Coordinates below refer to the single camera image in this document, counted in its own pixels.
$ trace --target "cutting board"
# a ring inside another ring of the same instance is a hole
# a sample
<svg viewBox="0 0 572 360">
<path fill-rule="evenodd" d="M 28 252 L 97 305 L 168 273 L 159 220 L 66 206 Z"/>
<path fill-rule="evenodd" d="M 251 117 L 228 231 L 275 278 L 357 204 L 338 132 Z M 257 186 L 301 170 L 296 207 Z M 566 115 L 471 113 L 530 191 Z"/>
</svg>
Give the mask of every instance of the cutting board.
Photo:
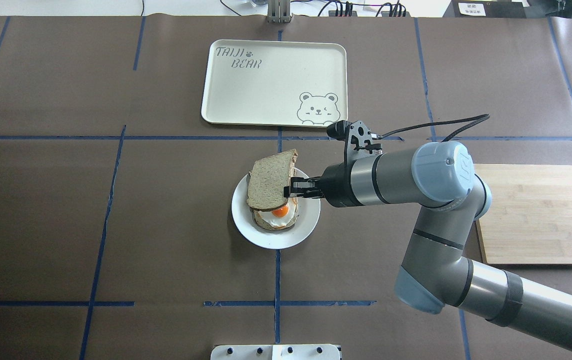
<svg viewBox="0 0 572 360">
<path fill-rule="evenodd" d="M 475 164 L 492 205 L 476 222 L 487 264 L 572 264 L 572 165 Z"/>
</svg>

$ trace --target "robotic arm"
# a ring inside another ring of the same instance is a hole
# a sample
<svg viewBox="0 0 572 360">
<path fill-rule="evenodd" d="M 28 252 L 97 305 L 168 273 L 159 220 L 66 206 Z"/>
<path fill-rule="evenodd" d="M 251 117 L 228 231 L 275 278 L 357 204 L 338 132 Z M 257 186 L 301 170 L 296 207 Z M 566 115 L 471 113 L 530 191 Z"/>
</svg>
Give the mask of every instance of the robotic arm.
<svg viewBox="0 0 572 360">
<path fill-rule="evenodd" d="M 463 144 L 382 153 L 362 121 L 337 121 L 326 132 L 345 142 L 344 161 L 320 177 L 291 178 L 284 196 L 337 208 L 419 203 L 395 283 L 401 301 L 432 314 L 455 306 L 572 351 L 572 295 L 462 256 L 472 222 L 492 200 Z"/>
</svg>

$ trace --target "white mounting plate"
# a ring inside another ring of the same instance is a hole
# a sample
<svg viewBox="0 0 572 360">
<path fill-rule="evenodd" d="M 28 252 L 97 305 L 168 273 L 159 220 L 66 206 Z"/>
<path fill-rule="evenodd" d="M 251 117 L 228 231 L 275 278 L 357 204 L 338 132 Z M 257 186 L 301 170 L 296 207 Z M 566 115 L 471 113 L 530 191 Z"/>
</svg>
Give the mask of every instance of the white mounting plate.
<svg viewBox="0 0 572 360">
<path fill-rule="evenodd" d="M 220 345 L 212 349 L 210 360 L 341 360 L 342 352 L 333 344 Z"/>
<path fill-rule="evenodd" d="M 313 128 L 348 120 L 346 50 L 218 39 L 208 54 L 201 116 L 213 124 Z"/>
</svg>

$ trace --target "egg yolk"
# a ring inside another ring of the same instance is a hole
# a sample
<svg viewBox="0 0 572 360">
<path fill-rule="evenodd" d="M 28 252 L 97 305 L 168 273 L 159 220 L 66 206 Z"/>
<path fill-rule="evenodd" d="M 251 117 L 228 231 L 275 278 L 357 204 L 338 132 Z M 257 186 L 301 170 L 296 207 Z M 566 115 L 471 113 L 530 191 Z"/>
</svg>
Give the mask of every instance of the egg yolk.
<svg viewBox="0 0 572 360">
<path fill-rule="evenodd" d="M 286 216 L 286 214 L 288 214 L 288 203 L 282 207 L 280 207 L 279 209 L 275 209 L 271 211 L 273 215 L 275 215 L 278 218 L 283 218 Z"/>
</svg>

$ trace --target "metal bracket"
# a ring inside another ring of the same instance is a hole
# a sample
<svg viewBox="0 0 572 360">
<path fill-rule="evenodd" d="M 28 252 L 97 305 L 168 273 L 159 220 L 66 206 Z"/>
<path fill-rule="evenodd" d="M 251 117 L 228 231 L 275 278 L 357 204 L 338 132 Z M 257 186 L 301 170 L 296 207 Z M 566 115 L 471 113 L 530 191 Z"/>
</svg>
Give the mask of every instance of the metal bracket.
<svg viewBox="0 0 572 360">
<path fill-rule="evenodd" d="M 269 23 L 290 23 L 292 18 L 291 0 L 268 0 Z"/>
<path fill-rule="evenodd" d="M 210 360 L 341 360 L 341 346 L 334 344 L 220 345 Z"/>
<path fill-rule="evenodd" d="M 343 148 L 343 161 L 346 164 L 346 169 L 350 169 L 350 166 L 356 162 L 357 159 L 380 154 L 377 150 L 370 149 L 373 145 L 373 135 L 363 121 L 353 122 L 348 126 L 347 130 L 348 134 L 344 139 L 345 145 Z"/>
</svg>

